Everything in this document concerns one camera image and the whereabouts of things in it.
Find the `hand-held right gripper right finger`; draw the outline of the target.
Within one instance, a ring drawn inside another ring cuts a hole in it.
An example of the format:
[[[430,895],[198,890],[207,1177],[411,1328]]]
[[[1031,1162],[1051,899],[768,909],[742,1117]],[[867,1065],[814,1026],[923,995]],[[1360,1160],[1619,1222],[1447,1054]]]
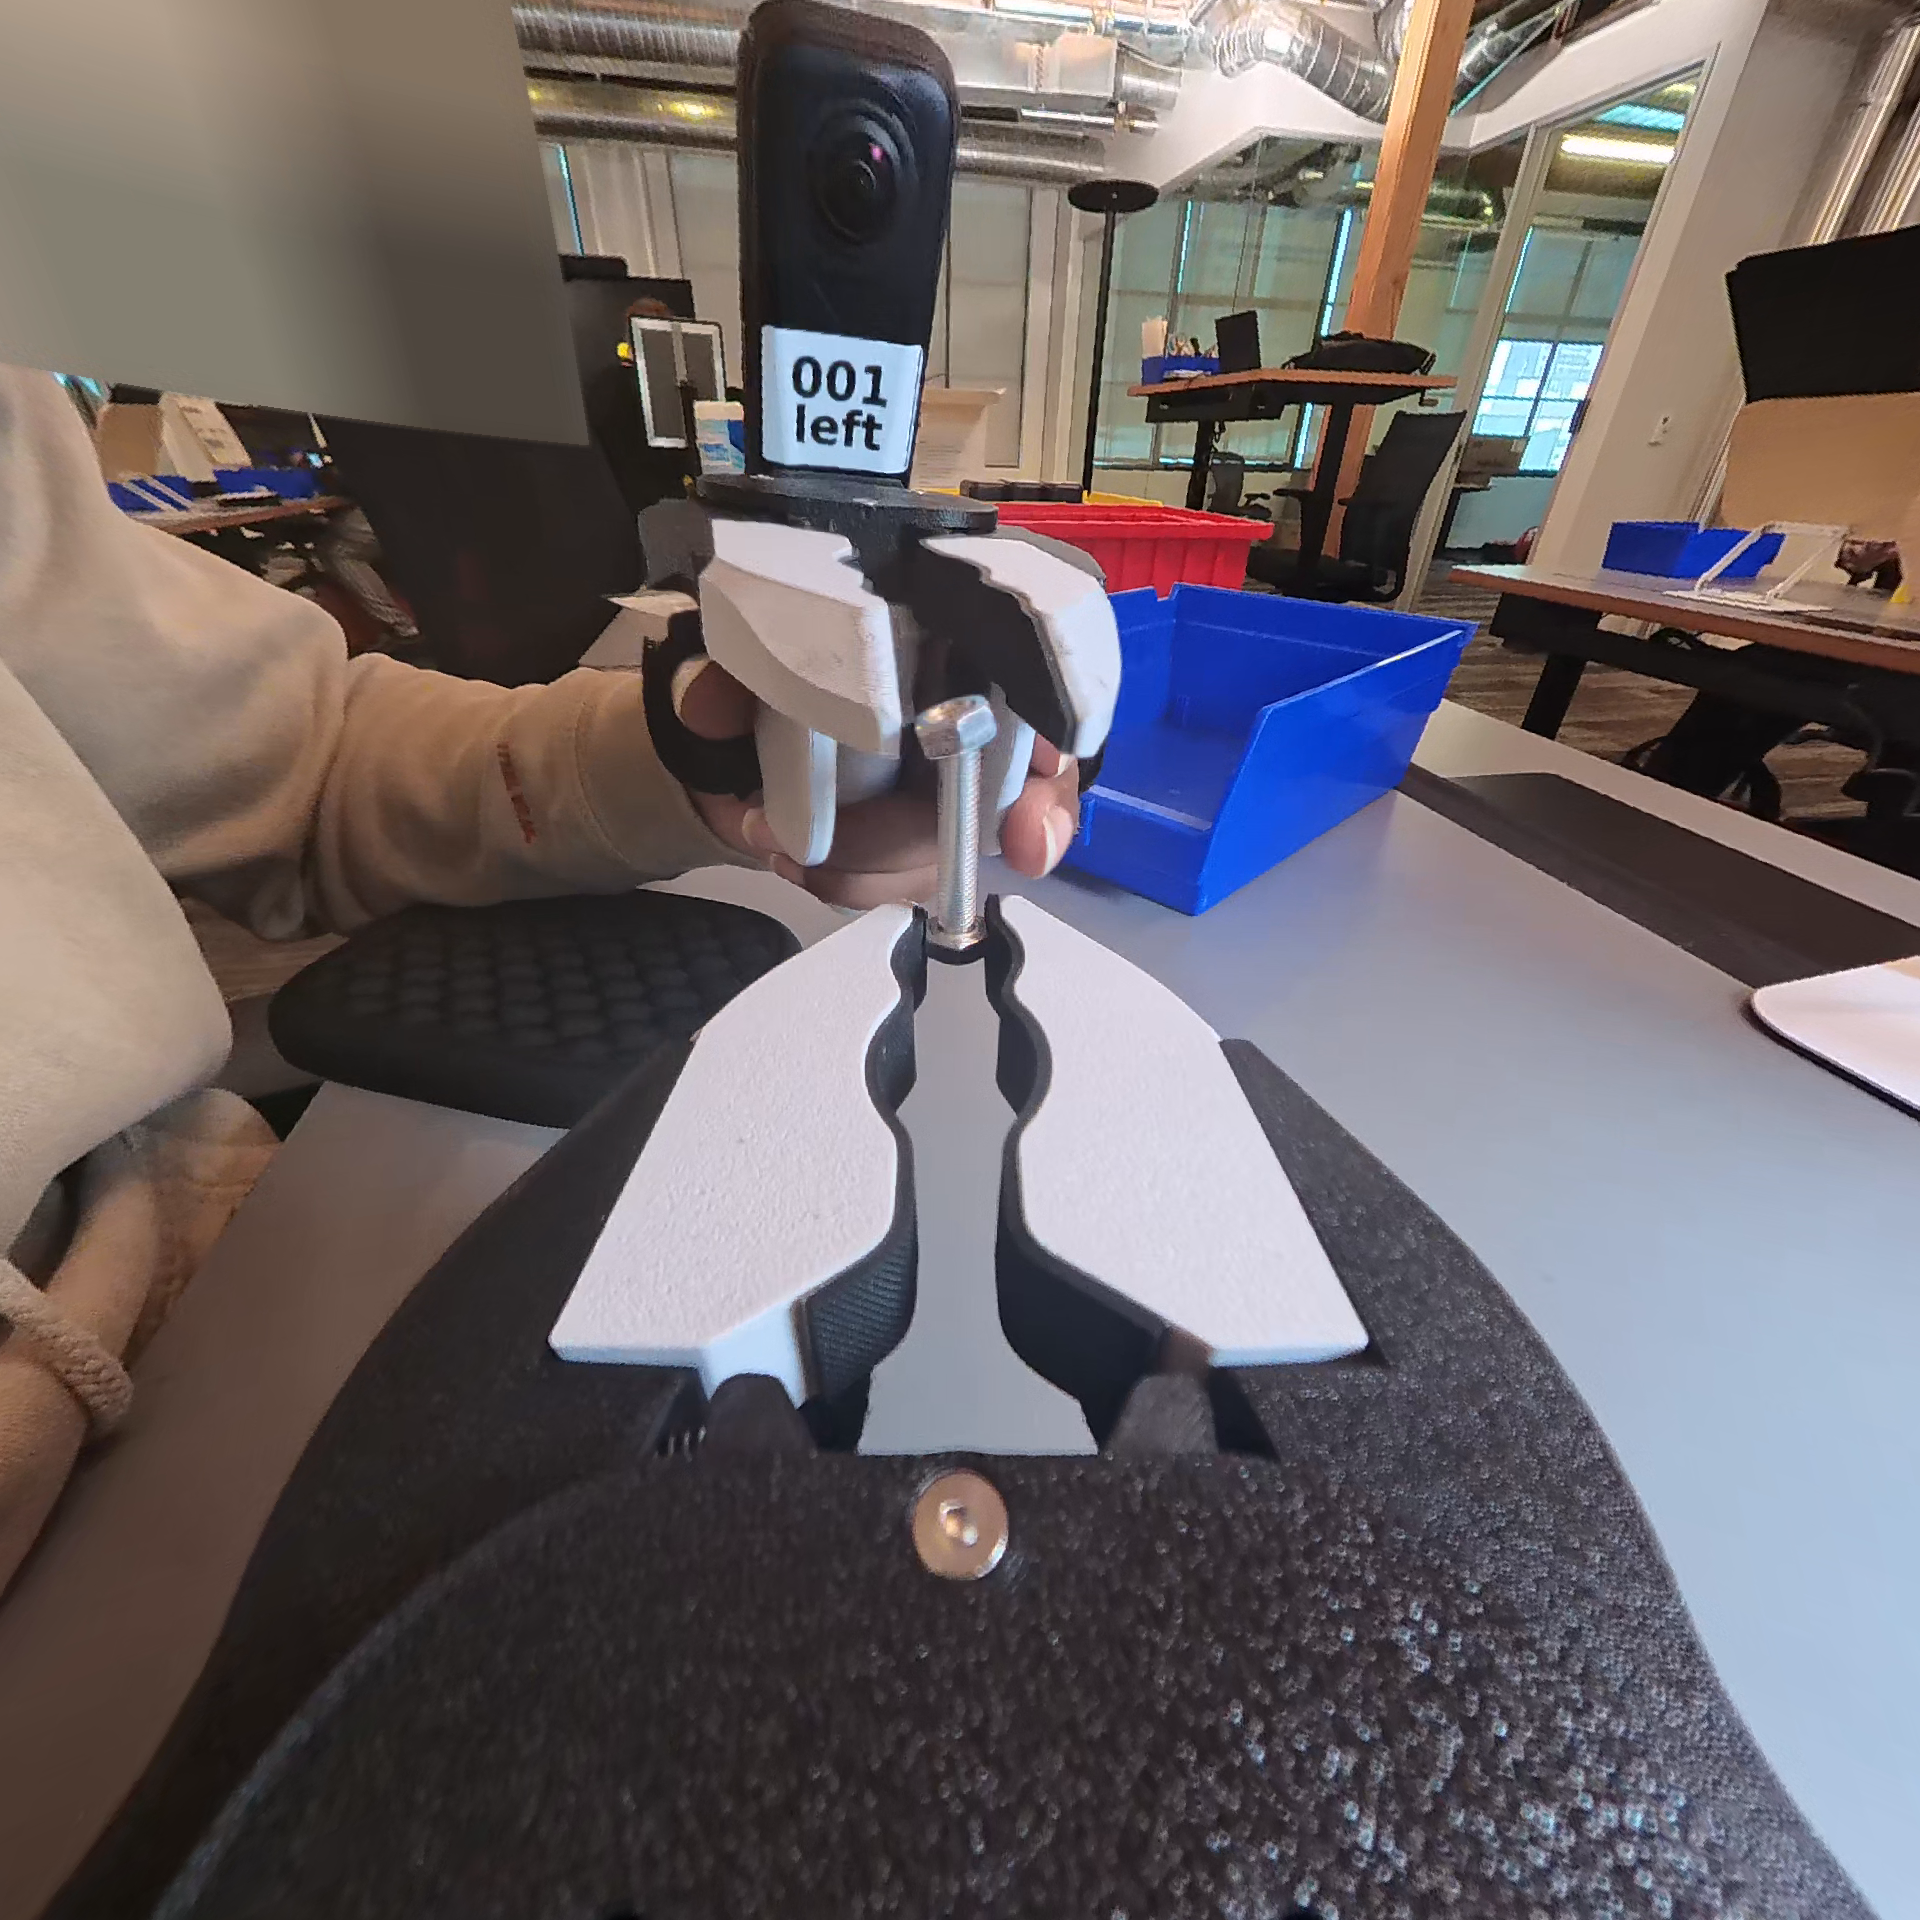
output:
[[[1074,1399],[1161,1369],[1344,1360],[1367,1330],[1220,1035],[1030,898],[995,899],[996,1296]]]

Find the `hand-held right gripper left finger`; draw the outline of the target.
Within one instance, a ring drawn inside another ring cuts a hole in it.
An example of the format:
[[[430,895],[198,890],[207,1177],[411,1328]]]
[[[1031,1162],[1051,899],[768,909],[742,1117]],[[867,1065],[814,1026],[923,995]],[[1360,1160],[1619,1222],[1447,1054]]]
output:
[[[714,1015],[553,1326],[579,1361],[683,1367],[706,1392],[832,1399],[898,1343],[855,1296],[906,1243],[890,1026],[912,1027],[922,913],[876,906]]]

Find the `person's torso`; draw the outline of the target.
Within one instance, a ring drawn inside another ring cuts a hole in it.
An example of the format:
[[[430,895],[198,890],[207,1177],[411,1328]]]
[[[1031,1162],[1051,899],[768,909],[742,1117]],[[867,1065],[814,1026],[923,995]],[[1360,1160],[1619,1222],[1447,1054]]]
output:
[[[275,1153],[174,880],[302,923],[340,717],[326,615],[132,522],[55,374],[6,367],[3,1579]]]

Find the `white document stand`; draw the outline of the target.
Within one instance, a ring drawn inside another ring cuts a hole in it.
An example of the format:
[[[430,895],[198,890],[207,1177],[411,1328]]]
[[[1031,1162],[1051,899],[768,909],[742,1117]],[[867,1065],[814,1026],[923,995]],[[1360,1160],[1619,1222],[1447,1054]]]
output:
[[[1918,1113],[1918,957],[1756,987],[1751,1016],[1886,1102]]]

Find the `blue plastic bin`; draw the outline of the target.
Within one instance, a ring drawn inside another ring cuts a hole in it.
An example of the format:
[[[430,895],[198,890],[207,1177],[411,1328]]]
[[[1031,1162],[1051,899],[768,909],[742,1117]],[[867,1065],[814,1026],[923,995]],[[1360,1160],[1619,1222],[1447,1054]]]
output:
[[[1712,576],[1714,585],[1754,581],[1777,562],[1785,537],[1732,526],[1674,519],[1619,519],[1603,547],[1601,569],[1679,583]]]
[[[1199,915],[1398,786],[1475,626],[1119,591],[1121,696],[1068,866]]]

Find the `person's left forearm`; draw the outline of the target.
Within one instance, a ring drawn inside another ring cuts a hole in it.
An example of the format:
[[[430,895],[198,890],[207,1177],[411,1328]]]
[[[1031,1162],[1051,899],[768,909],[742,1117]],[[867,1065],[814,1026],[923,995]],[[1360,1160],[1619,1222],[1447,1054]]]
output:
[[[201,781],[156,861],[267,939],[347,933],[406,904],[626,893],[745,866],[663,767],[641,678],[574,669],[502,687],[382,655],[288,591],[243,627],[201,709]]]

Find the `black mesh office chair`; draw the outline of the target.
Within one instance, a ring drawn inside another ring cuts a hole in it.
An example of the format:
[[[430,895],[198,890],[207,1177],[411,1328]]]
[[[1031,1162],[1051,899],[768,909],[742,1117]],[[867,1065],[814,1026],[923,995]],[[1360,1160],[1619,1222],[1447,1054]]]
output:
[[[641,586],[638,520],[596,447],[319,422],[439,669],[553,680]]]

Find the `wooden office desk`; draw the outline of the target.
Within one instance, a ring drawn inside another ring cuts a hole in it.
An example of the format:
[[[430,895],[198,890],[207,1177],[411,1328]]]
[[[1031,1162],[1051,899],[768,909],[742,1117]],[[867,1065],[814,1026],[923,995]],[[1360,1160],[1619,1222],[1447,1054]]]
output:
[[[1603,569],[1454,566],[1495,594],[1490,632],[1543,657],[1523,726],[1556,737],[1588,664],[1711,693],[1831,730],[1875,779],[1916,779],[1918,613],[1866,586],[1712,591]]]

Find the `wooden standing desk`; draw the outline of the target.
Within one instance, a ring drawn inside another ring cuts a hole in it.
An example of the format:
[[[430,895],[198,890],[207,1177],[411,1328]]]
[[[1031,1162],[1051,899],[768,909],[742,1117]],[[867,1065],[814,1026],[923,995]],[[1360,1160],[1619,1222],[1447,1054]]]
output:
[[[1185,505],[1203,510],[1209,490],[1209,467],[1216,430],[1228,422],[1272,418],[1289,403],[1320,406],[1329,413],[1312,467],[1310,496],[1335,498],[1335,486],[1348,461],[1353,415],[1394,400],[1450,393],[1452,374],[1366,373],[1326,367],[1259,367],[1225,374],[1178,374],[1161,381],[1129,386],[1132,398],[1145,401],[1150,422],[1194,422],[1195,446]]]

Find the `person's left hand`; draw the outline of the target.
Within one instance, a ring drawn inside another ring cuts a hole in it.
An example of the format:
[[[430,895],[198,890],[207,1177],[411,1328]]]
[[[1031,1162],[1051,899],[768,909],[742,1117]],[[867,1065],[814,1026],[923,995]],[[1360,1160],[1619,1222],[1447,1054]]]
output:
[[[747,735],[758,720],[755,696],[703,655],[680,669],[675,705],[683,726],[705,737]],[[1002,861],[1031,880],[1054,872],[1076,834],[1079,787],[1076,759],[1039,737],[1023,793],[999,819]],[[807,867],[779,850],[760,800],[697,791],[689,798],[719,840],[831,904],[864,909],[934,898],[940,850],[934,800],[892,791],[842,806],[828,859]]]

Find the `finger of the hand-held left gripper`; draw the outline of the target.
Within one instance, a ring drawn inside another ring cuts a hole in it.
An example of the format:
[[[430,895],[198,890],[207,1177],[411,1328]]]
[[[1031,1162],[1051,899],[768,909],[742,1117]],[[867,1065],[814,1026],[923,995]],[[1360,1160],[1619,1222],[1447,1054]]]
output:
[[[764,709],[858,752],[897,754],[897,626],[854,542],[798,526],[714,526],[700,573],[710,657]]]
[[[1104,752],[1121,696],[1113,600],[1076,551],[1024,535],[938,535],[900,555],[920,626],[916,702],[995,693],[1049,746]]]

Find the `black computer monitor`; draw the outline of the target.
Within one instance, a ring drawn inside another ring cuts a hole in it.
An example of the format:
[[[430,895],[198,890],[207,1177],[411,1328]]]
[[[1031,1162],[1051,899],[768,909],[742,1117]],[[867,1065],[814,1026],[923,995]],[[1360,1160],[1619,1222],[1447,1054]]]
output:
[[[1748,256],[1727,294],[1745,400],[1918,393],[1918,225]]]

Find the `red plastic bin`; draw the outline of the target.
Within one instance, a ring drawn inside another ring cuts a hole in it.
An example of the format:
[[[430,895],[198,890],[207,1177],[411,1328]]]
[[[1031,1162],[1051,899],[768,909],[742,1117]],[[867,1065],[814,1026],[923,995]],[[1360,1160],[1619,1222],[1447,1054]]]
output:
[[[999,528],[1076,546],[1103,569],[1108,591],[1178,585],[1240,590],[1248,555],[1274,537],[1268,519],[1194,511],[1159,501],[1002,501]]]

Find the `black wrist rest pad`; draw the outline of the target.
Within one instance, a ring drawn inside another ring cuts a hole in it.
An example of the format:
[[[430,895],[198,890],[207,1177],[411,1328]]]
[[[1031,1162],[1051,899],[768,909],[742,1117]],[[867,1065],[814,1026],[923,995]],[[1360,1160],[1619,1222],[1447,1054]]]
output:
[[[564,1129],[798,951],[705,895],[418,902],[288,979],[270,1030],[326,1080]]]

